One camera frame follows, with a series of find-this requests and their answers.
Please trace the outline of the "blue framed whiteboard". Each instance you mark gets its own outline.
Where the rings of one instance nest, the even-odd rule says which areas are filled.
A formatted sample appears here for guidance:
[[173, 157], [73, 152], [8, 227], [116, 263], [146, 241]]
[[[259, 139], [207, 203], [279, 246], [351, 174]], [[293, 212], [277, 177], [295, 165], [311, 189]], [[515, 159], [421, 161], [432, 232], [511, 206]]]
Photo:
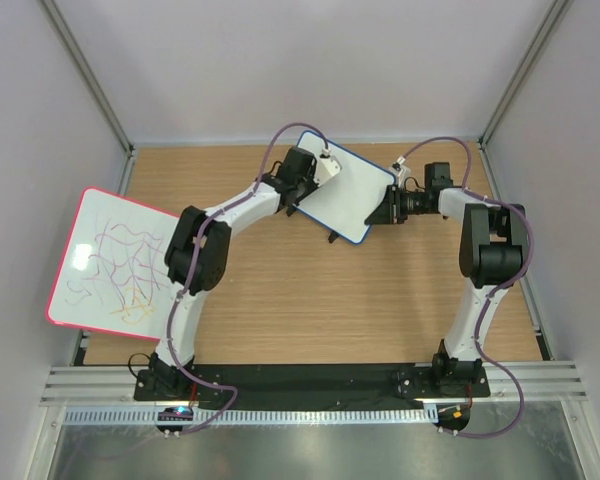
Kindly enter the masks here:
[[329, 142], [340, 172], [303, 199], [298, 211], [352, 244], [361, 244], [371, 229], [365, 223], [395, 183], [387, 169], [341, 145]]

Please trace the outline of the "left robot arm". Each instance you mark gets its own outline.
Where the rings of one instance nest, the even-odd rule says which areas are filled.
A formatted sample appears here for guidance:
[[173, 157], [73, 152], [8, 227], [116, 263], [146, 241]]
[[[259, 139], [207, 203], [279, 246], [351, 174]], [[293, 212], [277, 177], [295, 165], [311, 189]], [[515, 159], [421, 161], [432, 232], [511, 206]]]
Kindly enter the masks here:
[[194, 337], [206, 297], [226, 271], [231, 239], [285, 207], [295, 208], [325, 184], [323, 169], [336, 165], [328, 146], [318, 156], [293, 146], [275, 172], [260, 171], [243, 193], [211, 209], [183, 210], [164, 257], [174, 303], [148, 368], [139, 372], [138, 390], [171, 400], [190, 392]]

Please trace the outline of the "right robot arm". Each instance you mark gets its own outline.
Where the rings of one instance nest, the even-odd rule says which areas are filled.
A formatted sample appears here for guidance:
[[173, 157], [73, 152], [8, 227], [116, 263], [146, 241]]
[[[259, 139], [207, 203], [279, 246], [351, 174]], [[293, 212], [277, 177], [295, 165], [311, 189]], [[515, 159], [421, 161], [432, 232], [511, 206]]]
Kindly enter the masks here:
[[365, 223], [402, 224], [410, 216], [429, 214], [461, 223], [459, 269], [465, 290], [431, 364], [398, 368], [396, 389], [403, 398], [467, 396], [473, 387], [486, 396], [484, 340], [502, 298], [528, 266], [524, 210], [470, 194], [454, 184], [447, 162], [433, 162], [424, 167], [422, 188], [387, 187]]

